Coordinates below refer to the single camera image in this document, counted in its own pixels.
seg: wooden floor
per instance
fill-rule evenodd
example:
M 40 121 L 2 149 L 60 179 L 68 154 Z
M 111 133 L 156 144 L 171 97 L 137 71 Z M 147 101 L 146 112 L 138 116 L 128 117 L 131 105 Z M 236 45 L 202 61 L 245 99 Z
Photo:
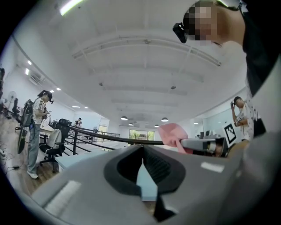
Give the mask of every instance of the wooden floor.
M 15 119 L 8 120 L 2 114 L 0 115 L 0 148 L 6 151 L 6 158 L 1 156 L 0 164 L 4 173 L 7 172 L 7 178 L 11 185 L 18 190 L 23 191 L 27 195 L 32 195 L 32 193 L 39 188 L 44 182 L 52 178 L 58 173 L 58 168 L 56 173 L 52 173 L 52 164 L 44 163 L 43 166 L 38 166 L 37 174 L 39 179 L 32 179 L 27 173 L 27 146 L 21 154 L 17 154 L 18 147 L 18 137 L 19 131 L 14 130 L 19 124 Z M 37 161 L 42 161 L 44 155 L 40 152 Z M 19 169 L 8 168 L 11 166 L 21 166 Z

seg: pink cloth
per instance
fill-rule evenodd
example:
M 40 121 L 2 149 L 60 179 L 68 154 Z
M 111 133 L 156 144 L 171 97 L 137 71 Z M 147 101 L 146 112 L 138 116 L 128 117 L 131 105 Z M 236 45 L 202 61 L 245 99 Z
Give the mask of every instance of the pink cloth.
M 165 145 L 177 147 L 180 153 L 193 153 L 193 150 L 184 148 L 180 143 L 182 139 L 188 138 L 187 133 L 180 125 L 176 123 L 165 124 L 160 126 L 158 131 Z

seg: light blue object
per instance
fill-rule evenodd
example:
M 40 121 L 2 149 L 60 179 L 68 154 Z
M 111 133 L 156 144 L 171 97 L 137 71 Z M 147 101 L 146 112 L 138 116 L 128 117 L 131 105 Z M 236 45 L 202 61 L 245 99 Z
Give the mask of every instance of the light blue object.
M 62 167 L 62 169 L 66 169 L 73 164 L 80 162 L 82 160 L 86 160 L 92 157 L 96 157 L 101 154 L 105 154 L 108 152 L 102 150 L 95 150 L 90 153 L 79 154 L 75 156 L 63 156 L 56 157 L 56 161 Z M 142 163 L 139 172 L 137 174 L 137 185 L 141 188 L 141 200 L 142 201 L 156 201 L 157 198 L 157 185 L 152 180 L 148 171 L 146 170 L 144 164 Z

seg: ceiling track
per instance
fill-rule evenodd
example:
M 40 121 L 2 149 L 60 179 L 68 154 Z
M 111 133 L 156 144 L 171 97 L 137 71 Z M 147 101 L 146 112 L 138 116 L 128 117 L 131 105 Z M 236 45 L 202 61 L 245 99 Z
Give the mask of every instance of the ceiling track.
M 113 49 L 113 48 L 119 48 L 119 47 L 127 47 L 127 46 L 154 46 L 154 47 L 163 47 L 163 48 L 169 48 L 176 51 L 183 52 L 185 54 L 190 53 L 194 56 L 211 63 L 215 66 L 221 66 L 221 62 L 217 59 L 215 59 L 213 56 L 199 50 L 198 48 L 189 46 L 189 45 L 182 45 L 173 41 L 169 40 L 162 40 L 162 39 L 147 39 L 147 38 L 121 38 L 118 40 L 112 40 L 106 43 L 97 44 L 97 45 L 91 45 L 89 47 L 86 47 L 83 49 L 83 52 L 87 55 L 94 54 L 96 52 Z M 72 57 L 74 59 L 78 59 L 83 56 L 82 51 L 78 51 L 77 53 L 73 54 Z

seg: white sneaker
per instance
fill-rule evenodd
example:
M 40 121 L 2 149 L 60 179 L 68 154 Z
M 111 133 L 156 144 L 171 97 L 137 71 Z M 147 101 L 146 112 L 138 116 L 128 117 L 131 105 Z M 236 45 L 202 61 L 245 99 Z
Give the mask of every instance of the white sneaker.
M 37 174 L 32 174 L 32 173 L 29 173 L 28 171 L 27 171 L 27 174 L 28 174 L 31 178 L 33 178 L 33 179 L 37 179 L 37 178 L 38 178 L 38 175 L 37 175 Z

